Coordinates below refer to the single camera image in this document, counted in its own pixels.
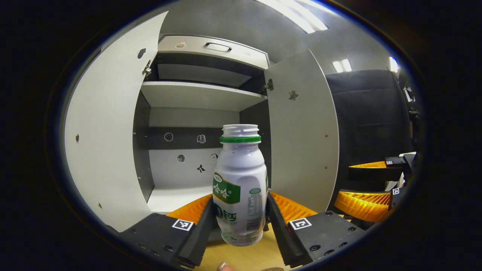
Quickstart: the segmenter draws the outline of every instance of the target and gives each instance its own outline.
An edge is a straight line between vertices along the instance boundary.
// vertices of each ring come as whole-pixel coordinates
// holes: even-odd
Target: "ceiling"
[[[169,13],[161,35],[204,35],[236,41],[265,51],[273,63],[309,48],[326,74],[335,72],[333,61],[345,58],[353,70],[387,68],[388,51],[355,23],[301,5],[329,29],[306,34],[282,14],[254,0],[179,0],[162,8]]]

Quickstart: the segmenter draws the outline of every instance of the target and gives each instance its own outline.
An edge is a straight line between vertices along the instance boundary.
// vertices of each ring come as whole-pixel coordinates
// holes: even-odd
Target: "cabinet door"
[[[117,231],[150,214],[134,166],[133,121],[142,71],[157,54],[166,14],[136,26],[107,47],[82,75],[68,106],[68,168],[87,205]],[[138,58],[142,49],[145,53]]]
[[[271,189],[317,212],[328,207],[338,170],[335,105],[310,50],[265,70],[271,126]]]

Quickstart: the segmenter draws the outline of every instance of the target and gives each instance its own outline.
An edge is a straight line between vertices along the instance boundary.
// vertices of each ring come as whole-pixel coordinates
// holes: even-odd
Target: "plastic bottle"
[[[248,246],[263,237],[268,176],[258,125],[223,126],[223,150],[213,177],[213,201],[223,240]]]

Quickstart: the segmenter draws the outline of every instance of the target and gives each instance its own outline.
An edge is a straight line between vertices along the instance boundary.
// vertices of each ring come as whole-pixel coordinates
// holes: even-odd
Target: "drawer handle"
[[[206,44],[204,46],[208,46],[209,44],[216,44],[216,45],[221,45],[221,46],[225,46],[225,47],[228,47],[228,51],[231,51],[233,50],[233,48],[227,46],[227,45],[224,45],[224,44],[219,44],[219,43],[216,43],[216,42],[206,42]]]

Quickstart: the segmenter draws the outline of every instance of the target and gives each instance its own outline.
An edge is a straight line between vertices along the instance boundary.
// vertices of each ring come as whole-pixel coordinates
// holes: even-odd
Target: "door hinge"
[[[273,90],[273,80],[271,79],[268,79],[268,83],[266,85],[263,86],[263,91],[266,91],[266,90]]]
[[[144,70],[142,70],[142,74],[149,75],[152,72],[152,69],[149,68],[150,66],[150,60],[147,62],[146,66],[144,67]]]

